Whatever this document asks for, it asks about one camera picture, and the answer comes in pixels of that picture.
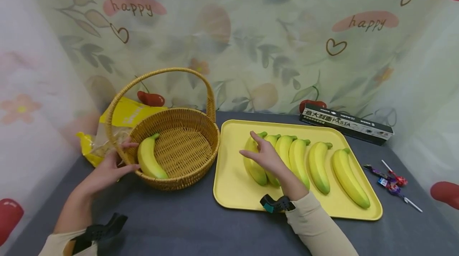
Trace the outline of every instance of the black wrist strap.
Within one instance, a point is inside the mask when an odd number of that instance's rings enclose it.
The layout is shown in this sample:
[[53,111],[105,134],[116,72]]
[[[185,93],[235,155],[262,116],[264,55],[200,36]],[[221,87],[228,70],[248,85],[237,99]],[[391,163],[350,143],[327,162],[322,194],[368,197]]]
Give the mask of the black wrist strap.
[[106,225],[88,226],[84,234],[72,239],[75,241],[72,255],[91,247],[93,241],[106,240],[114,237],[123,229],[127,219],[128,217],[125,215],[114,213],[112,219],[110,219]]
[[269,213],[291,211],[296,208],[287,196],[282,196],[277,201],[275,201],[271,196],[269,196],[269,194],[266,194],[260,200],[260,204]]

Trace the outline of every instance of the yellow plastic bag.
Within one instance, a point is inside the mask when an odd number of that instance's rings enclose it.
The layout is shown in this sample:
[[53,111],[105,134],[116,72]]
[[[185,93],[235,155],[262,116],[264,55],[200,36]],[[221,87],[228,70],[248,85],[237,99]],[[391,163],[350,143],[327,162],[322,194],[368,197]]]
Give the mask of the yellow plastic bag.
[[[146,106],[122,97],[112,117],[113,132],[117,142],[119,144],[122,143],[129,136],[131,129],[140,121],[164,110],[167,110],[167,108]],[[104,159],[105,153],[112,148],[112,144],[105,133],[107,114],[108,111],[105,111],[99,118],[99,128],[95,136],[86,135],[83,132],[76,134],[80,138],[81,153],[94,167],[99,165]]]

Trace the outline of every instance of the wicker basket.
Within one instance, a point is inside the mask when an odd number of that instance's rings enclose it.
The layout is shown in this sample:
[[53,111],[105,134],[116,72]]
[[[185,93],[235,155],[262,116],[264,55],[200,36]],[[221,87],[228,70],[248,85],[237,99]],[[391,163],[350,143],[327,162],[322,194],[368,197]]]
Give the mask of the wicker basket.
[[181,71],[196,75],[207,87],[206,114],[188,108],[171,108],[158,112],[137,124],[130,133],[133,142],[160,133],[155,145],[155,157],[169,175],[168,179],[151,178],[140,170],[147,184],[159,190],[180,190],[199,181],[209,170],[220,145],[220,132],[215,124],[214,92],[209,82],[196,71],[187,68],[168,68],[142,75],[118,93],[108,108],[106,133],[126,164],[137,162],[137,148],[123,151],[112,132],[112,116],[121,97],[140,81],[162,73]]

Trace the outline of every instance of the gray tablecloth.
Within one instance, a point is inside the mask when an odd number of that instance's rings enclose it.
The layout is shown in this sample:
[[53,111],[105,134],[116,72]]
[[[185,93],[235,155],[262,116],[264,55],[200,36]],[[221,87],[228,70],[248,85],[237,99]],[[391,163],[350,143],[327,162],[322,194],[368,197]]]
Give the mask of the gray tablecloth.
[[[218,112],[217,124],[229,119],[304,124],[292,115]],[[381,166],[386,160],[409,184],[404,193],[424,213],[378,186],[367,173],[384,208],[377,222],[335,219],[360,256],[458,255],[459,238],[432,200],[388,148],[346,138],[360,163]],[[79,159],[18,238],[9,256],[37,255],[52,232],[67,196],[91,172]],[[129,216],[116,238],[100,244],[99,255],[310,255],[286,222],[285,215],[230,210],[212,194],[215,165],[194,186],[159,192],[129,175],[106,190],[94,204],[94,218],[105,224],[114,212]]]

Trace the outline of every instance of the banana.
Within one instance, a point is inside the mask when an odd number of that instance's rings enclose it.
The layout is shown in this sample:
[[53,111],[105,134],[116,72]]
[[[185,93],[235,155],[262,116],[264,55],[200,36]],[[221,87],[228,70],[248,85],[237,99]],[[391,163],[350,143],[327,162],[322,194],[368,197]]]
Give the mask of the banana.
[[325,171],[325,155],[332,148],[330,143],[315,143],[309,151],[309,172],[317,189],[323,194],[330,193],[330,182]]
[[288,152],[290,150],[290,145],[296,139],[298,138],[294,135],[283,135],[277,140],[275,146],[276,152],[280,156],[280,159],[285,163],[287,168],[289,168],[290,170],[292,169],[292,167],[290,166]]
[[[260,138],[263,138],[267,135],[266,132],[257,133]],[[257,142],[253,140],[252,137],[249,137],[247,142],[245,143],[245,150],[250,150],[254,152],[258,152],[257,149]],[[260,184],[261,186],[265,186],[268,183],[268,179],[266,178],[265,170],[256,162],[249,159],[248,157],[244,157],[244,166],[247,169],[247,172],[254,178],[254,180]]]
[[361,208],[366,209],[370,207],[370,200],[352,172],[349,163],[349,153],[350,150],[348,148],[335,151],[331,158],[331,165],[347,195]]
[[302,183],[309,189],[309,177],[306,172],[306,146],[310,144],[309,139],[296,139],[290,145],[289,159],[293,174],[301,180]]
[[141,165],[142,172],[151,178],[169,178],[155,158],[155,142],[159,133],[155,133],[144,139],[137,150],[137,159]]
[[[265,140],[270,142],[272,147],[276,147],[276,142],[277,139],[280,138],[281,135],[267,135],[265,136]],[[280,187],[281,184],[277,180],[277,178],[274,177],[274,175],[271,172],[266,172],[266,176],[268,177],[269,183],[271,183],[274,187]]]

